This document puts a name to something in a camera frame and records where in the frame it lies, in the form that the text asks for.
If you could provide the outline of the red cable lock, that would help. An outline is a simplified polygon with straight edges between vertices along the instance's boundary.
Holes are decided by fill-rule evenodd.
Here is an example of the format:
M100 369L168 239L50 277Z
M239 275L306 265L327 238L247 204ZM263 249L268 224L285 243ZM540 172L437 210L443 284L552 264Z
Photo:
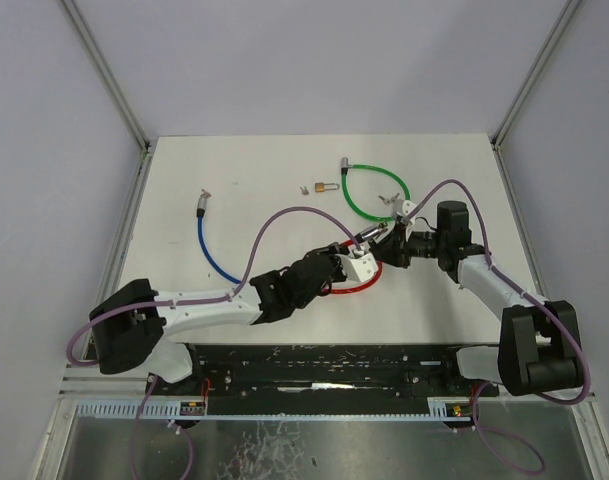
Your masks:
M369 227L363 229L362 231L358 232L357 234L355 234L354 237L355 237L356 241L360 245L362 245L362 244L366 244L370 240L373 240L373 239L379 237L380 235L382 235L382 234L379 234L377 232L377 225L369 226ZM347 243L350 250L357 250L357 248L354 246L354 243L351 240L347 240L347 241L345 241L343 243ZM378 266L380 268L380 271L370 281L368 281L366 283L363 283L363 284L353 282L353 285L349 286L347 288L331 288L331 287L328 287L325 290L325 292L326 293L330 293L332 295L342 295L342 294L358 293L358 292L361 292L363 290L368 289L369 287L373 286L380 279L380 277L382 275L383 264L381 262L378 262L378 261L377 261L377 263L378 263Z

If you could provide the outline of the green lock keys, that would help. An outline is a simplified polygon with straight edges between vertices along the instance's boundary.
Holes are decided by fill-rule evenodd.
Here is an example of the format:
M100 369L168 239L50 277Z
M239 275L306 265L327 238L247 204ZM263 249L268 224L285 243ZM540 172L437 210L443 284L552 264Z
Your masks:
M390 197L385 197L385 196L379 195L378 198L383 202L384 205L391 205L399 199L399 196L400 196L400 194L396 193Z

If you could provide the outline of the brass padlock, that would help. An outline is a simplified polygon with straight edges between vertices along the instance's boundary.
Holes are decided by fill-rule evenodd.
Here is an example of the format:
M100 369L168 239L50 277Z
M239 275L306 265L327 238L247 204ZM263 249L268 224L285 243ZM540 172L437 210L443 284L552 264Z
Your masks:
M314 184L314 190L316 193L324 193L329 191L337 191L341 188L338 183L335 182L316 182Z

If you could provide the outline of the green cable lock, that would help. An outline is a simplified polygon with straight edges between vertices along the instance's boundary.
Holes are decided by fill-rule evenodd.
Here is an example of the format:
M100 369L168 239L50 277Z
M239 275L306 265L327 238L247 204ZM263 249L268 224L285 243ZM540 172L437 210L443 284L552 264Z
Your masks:
M357 170L365 170L370 172L375 172L381 175L385 175L395 181L398 186L401 188L404 199L410 201L412 199L410 189L406 185L406 183L399 177L397 174L387 170L385 168L369 165L369 164L351 164L347 157L342 157L340 160L340 175L341 175L341 190L344 196L344 199L351 210L356 213L359 217L364 220L368 220L370 222L380 223L380 222L389 222L392 220L390 216L378 216L372 215L362 208L360 208L355 201L353 200L349 188L348 188L348 173L351 169Z

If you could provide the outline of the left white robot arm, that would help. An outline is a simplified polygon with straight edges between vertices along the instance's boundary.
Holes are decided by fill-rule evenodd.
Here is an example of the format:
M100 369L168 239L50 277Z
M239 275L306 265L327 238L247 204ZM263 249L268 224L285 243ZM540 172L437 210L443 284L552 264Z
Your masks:
M162 292L146 278L133 280L89 314L91 321L103 319L92 326L99 370L116 375L142 368L179 393L192 394L202 385L203 371L174 335L285 320L326 295L334 283L348 280L351 259L347 246L331 244L288 267L251 278L238 294Z

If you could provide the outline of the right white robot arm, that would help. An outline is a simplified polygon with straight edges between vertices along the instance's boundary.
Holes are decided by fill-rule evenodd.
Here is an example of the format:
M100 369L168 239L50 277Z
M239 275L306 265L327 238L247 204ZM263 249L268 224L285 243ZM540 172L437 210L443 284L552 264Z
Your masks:
M574 307L529 294L488 260L485 248L472 240L465 203L440 202L432 230L413 232L410 222L397 217L391 233L369 247L376 260L396 268L409 267L413 258L435 260L499 320L497 345L460 347L440 369L447 392L462 394L475 380L500 383L514 396L584 386Z

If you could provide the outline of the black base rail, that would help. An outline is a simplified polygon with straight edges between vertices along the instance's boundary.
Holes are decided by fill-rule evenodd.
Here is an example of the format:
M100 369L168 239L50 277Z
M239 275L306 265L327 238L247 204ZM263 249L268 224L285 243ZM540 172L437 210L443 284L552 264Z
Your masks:
M194 402L221 416L427 414L429 400L466 405L479 381L464 378L452 344L197 345L192 374L159 380L154 398Z

